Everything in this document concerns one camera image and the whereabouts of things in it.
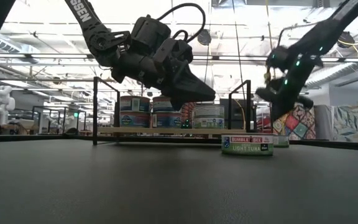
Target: ceiling duct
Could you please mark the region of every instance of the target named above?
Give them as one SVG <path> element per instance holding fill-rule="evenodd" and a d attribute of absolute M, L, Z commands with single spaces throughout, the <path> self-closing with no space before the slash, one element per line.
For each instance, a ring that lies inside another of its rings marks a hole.
<path fill-rule="evenodd" d="M 313 72 L 306 82 L 306 88 L 314 88 L 329 83 L 337 78 L 345 77 L 354 73 L 358 69 L 358 63 L 342 63 L 332 68 L 321 69 Z"/>
<path fill-rule="evenodd" d="M 10 38 L 0 34 L 0 49 L 10 54 L 39 54 L 40 50 L 28 44 L 14 42 Z M 23 62 L 36 64 L 38 61 L 34 58 L 21 58 Z"/>
<path fill-rule="evenodd" d="M 247 0 L 234 0 L 234 6 L 245 6 Z M 213 8 L 233 7 L 233 0 L 212 0 Z"/>

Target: metal frame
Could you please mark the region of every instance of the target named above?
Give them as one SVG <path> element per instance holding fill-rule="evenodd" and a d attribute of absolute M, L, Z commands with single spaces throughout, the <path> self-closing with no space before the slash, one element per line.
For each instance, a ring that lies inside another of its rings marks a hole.
<path fill-rule="evenodd" d="M 93 145 L 98 144 L 98 83 L 101 82 L 110 87 L 117 93 L 117 101 L 114 106 L 114 127 L 119 127 L 119 108 L 120 108 L 120 92 L 112 87 L 106 81 L 99 77 L 93 77 L 93 130 L 92 130 L 92 142 Z"/>
<path fill-rule="evenodd" d="M 246 132 L 250 132 L 250 119 L 251 119 L 251 80 L 246 80 L 243 83 L 241 83 L 237 88 L 235 88 L 231 93 L 229 93 L 229 109 L 228 109 L 228 116 L 227 120 L 229 122 L 227 128 L 231 129 L 231 111 L 232 111 L 232 95 L 233 93 L 237 93 L 237 90 L 239 90 L 241 87 L 246 86 Z"/>
<path fill-rule="evenodd" d="M 56 109 L 51 109 L 51 108 L 61 108 L 62 106 L 33 106 L 32 107 L 32 115 L 31 118 L 34 120 L 34 114 L 35 114 L 35 109 L 36 108 L 40 108 L 43 110 L 49 110 L 49 116 L 51 115 L 52 111 L 57 111 L 58 112 L 58 118 L 57 118 L 57 124 L 60 124 L 60 112 L 61 110 L 56 110 Z M 67 110 L 67 108 L 65 107 L 65 109 L 63 110 L 63 124 L 62 127 L 65 126 L 66 123 L 66 113 L 69 112 L 74 112 L 74 113 L 78 113 L 78 117 L 77 117 L 77 124 L 76 124 L 76 128 L 78 130 L 78 124 L 80 121 L 80 113 L 84 113 L 85 114 L 85 120 L 84 120 L 84 129 L 86 127 L 86 111 L 80 111 L 80 110 Z M 41 113 L 39 113 L 39 118 L 38 118 L 38 127 L 40 126 L 40 120 L 42 119 L 41 117 Z M 50 121 L 48 122 L 48 133 L 50 131 Z"/>

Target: patterned fabric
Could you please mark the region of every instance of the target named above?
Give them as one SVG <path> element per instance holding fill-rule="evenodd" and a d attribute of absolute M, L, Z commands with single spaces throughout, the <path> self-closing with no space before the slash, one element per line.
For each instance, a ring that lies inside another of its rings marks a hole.
<path fill-rule="evenodd" d="M 358 142 L 358 106 L 335 106 L 333 141 Z"/>
<path fill-rule="evenodd" d="M 314 109 L 306 110 L 302 105 L 273 123 L 275 134 L 286 135 L 290 140 L 316 139 L 314 130 Z"/>

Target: white humanoid robot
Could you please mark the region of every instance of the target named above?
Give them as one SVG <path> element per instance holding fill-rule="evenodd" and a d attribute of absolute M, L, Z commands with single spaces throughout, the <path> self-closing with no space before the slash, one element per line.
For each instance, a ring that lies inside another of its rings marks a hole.
<path fill-rule="evenodd" d="M 16 107 L 15 99 L 11 97 L 11 86 L 0 86 L 0 124 L 7 124 L 9 111 Z"/>

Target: bumble bee logo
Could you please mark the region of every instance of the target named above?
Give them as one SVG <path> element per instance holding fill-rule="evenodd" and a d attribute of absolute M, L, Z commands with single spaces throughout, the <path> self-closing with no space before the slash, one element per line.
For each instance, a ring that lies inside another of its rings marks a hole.
<path fill-rule="evenodd" d="M 125 116 L 123 116 L 123 117 L 121 118 L 121 122 L 122 122 L 123 124 L 130 124 L 131 121 L 132 121 L 132 119 L 131 119 L 129 116 L 127 116 L 127 115 L 125 115 Z"/>

